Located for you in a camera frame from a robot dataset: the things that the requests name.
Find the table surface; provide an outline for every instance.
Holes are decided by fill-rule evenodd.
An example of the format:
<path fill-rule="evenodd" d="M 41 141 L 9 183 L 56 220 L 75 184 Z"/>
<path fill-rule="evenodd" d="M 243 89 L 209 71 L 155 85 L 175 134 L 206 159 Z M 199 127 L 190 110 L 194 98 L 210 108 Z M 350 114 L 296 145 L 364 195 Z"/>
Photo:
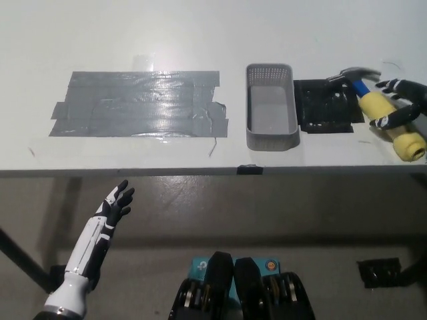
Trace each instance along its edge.
<path fill-rule="evenodd" d="M 264 173 L 427 172 L 425 157 L 402 162 L 367 123 L 353 125 L 354 134 L 301 132 L 298 147 L 273 153 L 247 148 L 245 120 L 250 63 L 287 63 L 294 79 L 323 79 L 398 61 L 407 78 L 427 83 L 425 1 L 22 0 L 2 7 L 2 176 L 235 174 L 240 165 Z M 220 71 L 214 101 L 227 106 L 228 138 L 48 137 L 73 71 L 135 71 L 138 55 L 156 71 Z"/>

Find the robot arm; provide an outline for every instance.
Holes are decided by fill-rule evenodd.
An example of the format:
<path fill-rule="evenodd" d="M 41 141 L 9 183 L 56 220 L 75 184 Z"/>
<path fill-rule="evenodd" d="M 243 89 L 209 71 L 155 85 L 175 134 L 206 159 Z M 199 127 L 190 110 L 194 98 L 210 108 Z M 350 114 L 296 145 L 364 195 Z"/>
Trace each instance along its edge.
<path fill-rule="evenodd" d="M 417 82 L 394 79 L 379 82 L 377 87 L 383 93 L 393 93 L 392 100 L 406 99 L 412 102 L 395 112 L 370 122 L 370 125 L 381 130 L 389 130 L 406 125 L 420 116 L 427 114 L 427 86 Z"/>
<path fill-rule="evenodd" d="M 86 295 L 94 290 L 101 265 L 108 252 L 115 227 L 131 208 L 134 188 L 125 191 L 127 180 L 103 200 L 86 223 L 65 268 L 64 282 L 47 298 L 43 311 L 34 320 L 83 319 Z"/>

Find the gray plastic basket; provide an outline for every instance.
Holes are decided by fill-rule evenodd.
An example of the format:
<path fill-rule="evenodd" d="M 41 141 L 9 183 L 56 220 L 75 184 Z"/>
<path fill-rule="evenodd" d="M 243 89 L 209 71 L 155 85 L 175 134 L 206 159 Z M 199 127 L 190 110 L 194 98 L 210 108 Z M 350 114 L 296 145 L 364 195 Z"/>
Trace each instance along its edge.
<path fill-rule="evenodd" d="M 253 64 L 246 69 L 246 143 L 254 151 L 285 151 L 300 143 L 292 68 Z"/>

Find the floor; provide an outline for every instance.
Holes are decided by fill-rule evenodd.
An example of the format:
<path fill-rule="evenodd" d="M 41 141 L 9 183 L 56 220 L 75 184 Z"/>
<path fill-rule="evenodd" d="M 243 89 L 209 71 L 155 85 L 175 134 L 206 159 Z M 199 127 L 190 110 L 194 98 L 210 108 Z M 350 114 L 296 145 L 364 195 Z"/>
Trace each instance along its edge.
<path fill-rule="evenodd" d="M 407 175 L 128 178 L 136 188 L 88 297 L 87 319 L 167 319 L 191 258 L 277 257 L 317 319 L 425 319 L 427 291 L 367 290 L 356 261 L 415 261 L 427 190 Z M 0 226 L 44 266 L 66 263 L 116 178 L 2 179 Z M 0 254 L 0 312 L 32 319 L 46 294 Z"/>

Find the duct tape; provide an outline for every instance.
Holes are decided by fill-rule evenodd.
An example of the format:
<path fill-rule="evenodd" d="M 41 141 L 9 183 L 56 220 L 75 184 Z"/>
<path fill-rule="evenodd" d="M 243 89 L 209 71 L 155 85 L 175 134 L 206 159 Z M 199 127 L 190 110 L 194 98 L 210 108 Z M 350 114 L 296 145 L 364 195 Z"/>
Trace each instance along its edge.
<path fill-rule="evenodd" d="M 219 87 L 219 71 L 75 71 L 69 87 Z"/>
<path fill-rule="evenodd" d="M 227 137 L 228 119 L 56 120 L 51 137 Z"/>

